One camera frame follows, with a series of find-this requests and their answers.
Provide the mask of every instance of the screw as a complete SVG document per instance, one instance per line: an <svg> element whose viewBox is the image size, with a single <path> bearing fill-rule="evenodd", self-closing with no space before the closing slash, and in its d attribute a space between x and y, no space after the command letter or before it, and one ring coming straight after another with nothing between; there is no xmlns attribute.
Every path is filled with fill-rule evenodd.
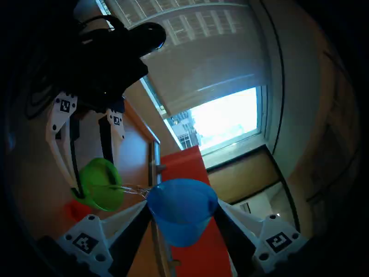
<svg viewBox="0 0 369 277"><path fill-rule="evenodd" d="M268 253L263 253L259 256L259 259L262 261L266 261L269 258L269 254Z"/></svg>

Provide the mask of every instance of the wall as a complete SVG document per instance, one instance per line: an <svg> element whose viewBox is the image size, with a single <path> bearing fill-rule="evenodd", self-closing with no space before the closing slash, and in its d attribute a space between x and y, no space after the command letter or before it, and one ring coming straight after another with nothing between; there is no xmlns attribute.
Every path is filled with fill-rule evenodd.
<svg viewBox="0 0 369 277"><path fill-rule="evenodd" d="M211 172L208 177L218 197L228 203L245 198L278 180L264 151Z"/></svg>
<svg viewBox="0 0 369 277"><path fill-rule="evenodd" d="M124 93L143 121L160 140L160 155L166 156L180 151L178 144L165 125L140 81L131 85Z"/></svg>
<svg viewBox="0 0 369 277"><path fill-rule="evenodd" d="M241 201L233 205L233 207L241 209L240 206L243 205L244 203L249 204L250 214L256 217L259 217L261 219L264 219L267 216L273 214L273 210L270 205L269 198L267 194L264 192L258 195L255 195L245 201Z"/></svg>
<svg viewBox="0 0 369 277"><path fill-rule="evenodd" d="M272 40L275 36L270 32L265 11L260 8L259 1L251 2L262 27L268 31L265 35L269 41ZM264 3L279 36L285 74L283 118L274 158L282 173L289 176L307 146L319 108L321 90L318 49L306 15L295 3L290 0L265 0ZM279 55L276 51L274 46L270 56ZM275 74L281 71L280 64L272 62L271 66Z"/></svg>

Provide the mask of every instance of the sky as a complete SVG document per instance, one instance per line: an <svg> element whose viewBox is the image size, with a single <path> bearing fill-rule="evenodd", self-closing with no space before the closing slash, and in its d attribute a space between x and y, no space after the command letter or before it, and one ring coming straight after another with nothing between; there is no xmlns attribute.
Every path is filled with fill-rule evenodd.
<svg viewBox="0 0 369 277"><path fill-rule="evenodd" d="M200 150L256 129L256 88L243 90L191 109Z"/></svg>

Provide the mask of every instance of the window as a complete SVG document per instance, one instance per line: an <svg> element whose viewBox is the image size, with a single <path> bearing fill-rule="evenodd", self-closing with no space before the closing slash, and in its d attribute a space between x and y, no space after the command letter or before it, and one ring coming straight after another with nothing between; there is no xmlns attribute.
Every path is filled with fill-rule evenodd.
<svg viewBox="0 0 369 277"><path fill-rule="evenodd" d="M179 142L183 146L184 149L192 147L191 139L188 134L182 135L179 137Z"/></svg>
<svg viewBox="0 0 369 277"><path fill-rule="evenodd" d="M251 88L215 99L168 119L184 149L198 145L207 154L260 132L259 89ZM189 144L181 137L190 134Z"/></svg>

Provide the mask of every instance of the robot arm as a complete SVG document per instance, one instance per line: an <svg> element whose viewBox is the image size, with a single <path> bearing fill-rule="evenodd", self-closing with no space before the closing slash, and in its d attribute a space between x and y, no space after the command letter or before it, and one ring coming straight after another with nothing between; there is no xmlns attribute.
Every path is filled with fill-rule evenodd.
<svg viewBox="0 0 369 277"><path fill-rule="evenodd" d="M72 126L72 118L77 110L78 97L61 92L54 99L46 125L46 141L65 180L78 198L84 198L79 181L74 141L79 137L79 128ZM100 138L104 158L115 163L119 161L120 145L125 137L123 111L108 108L105 116L99 120Z"/></svg>
<svg viewBox="0 0 369 277"><path fill-rule="evenodd" d="M276 215L260 219L221 200L214 218L239 276L270 273L307 242ZM151 219L146 200L105 220L88 215L57 244L94 274L125 276Z"/></svg>

